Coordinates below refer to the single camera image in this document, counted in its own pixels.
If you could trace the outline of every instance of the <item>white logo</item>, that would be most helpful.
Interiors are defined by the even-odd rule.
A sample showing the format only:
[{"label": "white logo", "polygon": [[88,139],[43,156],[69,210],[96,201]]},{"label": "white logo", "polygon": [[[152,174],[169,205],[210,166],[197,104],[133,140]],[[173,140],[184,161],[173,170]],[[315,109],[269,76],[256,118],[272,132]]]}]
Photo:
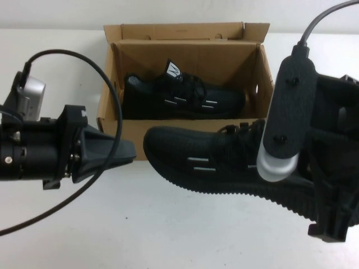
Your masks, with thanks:
[{"label": "white logo", "polygon": [[181,74],[181,71],[176,65],[174,65],[174,63],[169,63],[167,74],[171,75],[172,77],[177,77]]}]

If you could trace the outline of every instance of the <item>shoe tongue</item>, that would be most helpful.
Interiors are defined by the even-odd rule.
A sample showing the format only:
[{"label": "shoe tongue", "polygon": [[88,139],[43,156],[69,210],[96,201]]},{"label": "shoe tongue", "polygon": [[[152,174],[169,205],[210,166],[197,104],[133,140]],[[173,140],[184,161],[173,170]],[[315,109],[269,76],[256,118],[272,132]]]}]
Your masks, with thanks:
[{"label": "shoe tongue", "polygon": [[167,77],[175,79],[182,73],[180,69],[170,59],[168,59],[165,74]]}]

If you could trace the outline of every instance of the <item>box flap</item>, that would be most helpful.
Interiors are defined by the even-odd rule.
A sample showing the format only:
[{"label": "box flap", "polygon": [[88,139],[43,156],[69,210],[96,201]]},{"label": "box flap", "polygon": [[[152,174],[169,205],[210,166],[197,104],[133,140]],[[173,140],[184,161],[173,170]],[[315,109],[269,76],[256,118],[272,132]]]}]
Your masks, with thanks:
[{"label": "box flap", "polygon": [[122,39],[122,25],[103,26],[108,44],[118,42]]},{"label": "box flap", "polygon": [[123,24],[105,25],[108,43],[122,39],[191,40],[232,39],[262,43],[269,24],[225,22],[212,24]]},{"label": "box flap", "polygon": [[243,39],[263,43],[270,24],[245,23]]},{"label": "box flap", "polygon": [[243,22],[218,24],[127,24],[122,25],[123,39],[242,39]]}]

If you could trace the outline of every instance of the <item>cable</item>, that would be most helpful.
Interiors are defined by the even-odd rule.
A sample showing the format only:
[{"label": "cable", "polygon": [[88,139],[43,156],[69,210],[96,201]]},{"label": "cable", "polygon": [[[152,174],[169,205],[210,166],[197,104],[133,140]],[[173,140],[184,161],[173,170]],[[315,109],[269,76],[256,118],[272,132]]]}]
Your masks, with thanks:
[{"label": "cable", "polygon": [[75,58],[78,58],[80,60],[85,61],[86,63],[91,65],[93,67],[93,69],[95,69],[97,71],[98,74],[100,74],[100,76],[103,78],[103,80],[105,81],[105,83],[107,84],[107,86],[108,86],[108,88],[110,90],[110,93],[111,93],[111,95],[113,97],[114,104],[115,104],[115,112],[118,115],[116,135],[114,137],[114,142],[113,142],[112,148],[111,148],[111,150],[110,150],[110,152],[109,152],[109,154],[107,156],[107,159],[103,163],[103,165],[97,170],[97,172],[93,175],[93,177],[85,185],[83,185],[77,192],[75,192],[73,195],[71,195],[66,200],[62,201],[58,205],[54,206],[50,210],[42,213],[41,215],[39,215],[37,217],[34,217],[34,218],[32,218],[32,219],[30,219],[28,221],[25,221],[23,223],[17,224],[17,225],[15,225],[13,227],[1,230],[0,231],[0,236],[13,233],[14,231],[18,231],[20,229],[23,229],[25,227],[28,227],[28,226],[38,222],[40,220],[43,220],[44,218],[54,214],[55,212],[59,211],[63,207],[67,206],[69,203],[71,203],[73,200],[75,200],[78,196],[80,196],[82,193],[84,193],[89,187],[91,187],[92,184],[95,183],[95,181],[101,176],[103,171],[105,171],[107,169],[107,167],[111,163],[111,160],[114,157],[114,154],[116,152],[117,146],[119,144],[119,139],[121,138],[122,112],[121,112],[121,105],[119,103],[119,100],[118,100],[118,97],[117,97],[117,94],[116,94],[116,90],[114,89],[113,85],[111,84],[110,79],[106,76],[106,74],[102,71],[102,69],[96,63],[94,63],[91,59],[87,58],[86,56],[83,56],[82,54],[79,54],[79,53],[76,53],[76,52],[72,52],[70,50],[63,50],[63,49],[51,49],[51,50],[45,50],[43,52],[37,53],[34,56],[32,56],[25,63],[25,67],[24,67],[24,71],[23,71],[23,75],[24,75],[25,79],[22,78],[22,83],[24,83],[24,81],[26,82],[26,79],[29,76],[32,62],[34,60],[36,60],[37,58],[39,58],[41,56],[44,56],[44,55],[47,55],[47,54],[66,54],[66,55],[73,56]]},{"label": "cable", "polygon": [[312,20],[312,22],[309,24],[307,29],[304,31],[301,40],[298,42],[298,45],[303,45],[305,47],[307,46],[307,39],[308,39],[309,35],[312,33],[314,27],[322,19],[327,17],[327,15],[333,13],[334,11],[341,10],[342,8],[352,6],[354,4],[359,4],[359,0],[351,0],[351,1],[348,1],[348,2],[338,4],[338,5],[334,6],[334,7],[328,8],[326,11],[324,11],[321,14],[319,14],[318,16],[316,16],[316,18],[314,20]]},{"label": "cable", "polygon": [[19,113],[12,111],[11,109],[4,107],[3,105],[0,105],[0,114],[3,114],[3,115],[13,118],[14,120],[18,121],[21,126],[24,123],[24,121],[22,120],[22,117]]}]

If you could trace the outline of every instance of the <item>shoe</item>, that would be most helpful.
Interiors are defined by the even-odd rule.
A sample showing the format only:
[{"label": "shoe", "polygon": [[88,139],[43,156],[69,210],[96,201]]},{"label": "shoe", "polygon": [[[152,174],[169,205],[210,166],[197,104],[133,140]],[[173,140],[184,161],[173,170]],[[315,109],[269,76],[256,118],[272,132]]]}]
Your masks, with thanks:
[{"label": "shoe", "polygon": [[243,91],[204,83],[171,60],[155,80],[129,74],[124,81],[124,119],[228,119],[237,117],[246,102]]},{"label": "shoe", "polygon": [[[171,183],[200,193],[249,194],[271,200],[316,221],[314,186],[305,154],[298,171],[280,182],[263,180],[256,158],[265,121],[226,126],[217,133],[174,127],[153,127],[144,137],[144,151],[153,168]],[[351,225],[359,223],[359,210]]]}]

